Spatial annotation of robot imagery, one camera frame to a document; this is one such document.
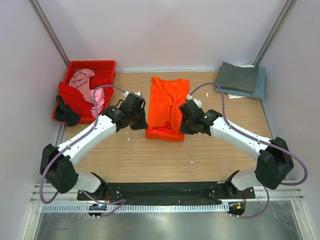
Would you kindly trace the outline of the orange t shirt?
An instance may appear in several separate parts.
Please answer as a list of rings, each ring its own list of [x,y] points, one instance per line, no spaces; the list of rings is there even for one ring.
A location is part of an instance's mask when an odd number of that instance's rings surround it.
[[[185,140],[185,135],[180,132],[182,114],[179,106],[185,102],[189,91],[190,81],[187,79],[151,78],[146,139],[168,142]]]

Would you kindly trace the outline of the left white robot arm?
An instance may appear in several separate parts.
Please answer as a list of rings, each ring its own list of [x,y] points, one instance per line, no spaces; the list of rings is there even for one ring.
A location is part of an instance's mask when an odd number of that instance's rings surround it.
[[[80,173],[75,167],[95,146],[119,130],[130,127],[142,130],[146,122],[145,99],[140,92],[126,92],[120,106],[109,106],[97,120],[70,140],[58,146],[48,144],[42,151],[40,174],[58,193],[70,190],[88,193],[101,200],[107,194],[107,183],[96,173]]]

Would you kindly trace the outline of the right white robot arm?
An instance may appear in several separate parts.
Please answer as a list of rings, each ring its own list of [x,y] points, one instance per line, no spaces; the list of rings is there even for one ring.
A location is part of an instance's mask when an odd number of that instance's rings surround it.
[[[222,139],[256,161],[256,167],[237,170],[227,178],[224,188],[229,197],[237,198],[244,190],[256,186],[275,190],[293,169],[294,162],[282,138],[272,140],[233,125],[215,110],[203,111],[197,99],[187,100],[179,106],[179,110],[182,114],[181,133],[202,133]]]

